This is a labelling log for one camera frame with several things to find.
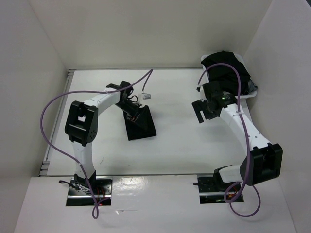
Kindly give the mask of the black skirt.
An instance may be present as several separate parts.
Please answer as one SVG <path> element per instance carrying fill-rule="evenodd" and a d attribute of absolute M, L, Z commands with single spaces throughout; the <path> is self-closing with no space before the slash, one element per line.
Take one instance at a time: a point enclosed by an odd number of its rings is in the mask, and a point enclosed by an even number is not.
<path fill-rule="evenodd" d="M 127 138 L 129 141 L 156 136 L 156 128 L 148 105 L 138 109 L 137 117 L 132 120 L 131 116 L 123 111 Z"/>

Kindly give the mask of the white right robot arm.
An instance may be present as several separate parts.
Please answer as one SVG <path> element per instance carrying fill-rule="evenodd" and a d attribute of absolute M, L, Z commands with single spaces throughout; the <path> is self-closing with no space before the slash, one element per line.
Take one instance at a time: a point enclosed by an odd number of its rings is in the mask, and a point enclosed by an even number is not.
<path fill-rule="evenodd" d="M 218 81 L 197 87 L 200 99 L 192 103 L 199 123 L 220 118 L 242 145 L 246 157 L 240 165 L 217 168 L 213 186 L 225 191 L 235 182 L 252 186 L 280 176 L 283 149 L 271 143 L 255 127 L 242 109 L 237 96 L 225 93 Z"/>

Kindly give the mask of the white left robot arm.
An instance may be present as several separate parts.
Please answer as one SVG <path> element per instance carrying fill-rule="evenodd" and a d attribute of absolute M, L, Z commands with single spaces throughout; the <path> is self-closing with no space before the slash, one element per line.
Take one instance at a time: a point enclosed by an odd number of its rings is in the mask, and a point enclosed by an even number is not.
<path fill-rule="evenodd" d="M 96 190 L 96 170 L 92 160 L 92 142 L 98 133 L 98 118 L 101 113 L 115 105 L 125 113 L 125 119 L 138 127 L 139 132 L 148 129 L 145 119 L 148 106 L 142 106 L 130 100 L 133 90 L 129 82 L 120 85 L 109 84 L 104 93 L 98 94 L 86 101 L 72 102 L 65 124 L 65 134 L 68 135 L 77 160 L 74 180 L 86 194 Z"/>

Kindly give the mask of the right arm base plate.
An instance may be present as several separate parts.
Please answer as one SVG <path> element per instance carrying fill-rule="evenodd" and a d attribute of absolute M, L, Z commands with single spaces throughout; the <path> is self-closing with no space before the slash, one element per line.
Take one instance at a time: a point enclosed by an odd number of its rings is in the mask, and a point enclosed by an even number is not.
<path fill-rule="evenodd" d="M 198 187 L 201 204 L 225 203 L 224 194 L 226 189 L 233 183 L 218 184 L 212 174 L 197 175 L 197 181 L 193 183 Z"/>

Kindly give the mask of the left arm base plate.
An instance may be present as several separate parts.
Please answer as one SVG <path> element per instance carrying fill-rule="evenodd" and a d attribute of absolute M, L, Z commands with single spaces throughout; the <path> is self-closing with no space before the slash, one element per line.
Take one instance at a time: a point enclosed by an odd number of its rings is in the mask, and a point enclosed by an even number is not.
<path fill-rule="evenodd" d="M 69 182 L 59 180 L 60 184 L 68 186 L 66 206 L 93 206 L 94 201 L 90 189 L 75 182 L 73 178 Z M 92 188 L 95 200 L 99 206 L 110 206 L 113 180 L 110 177 L 96 177 Z"/>

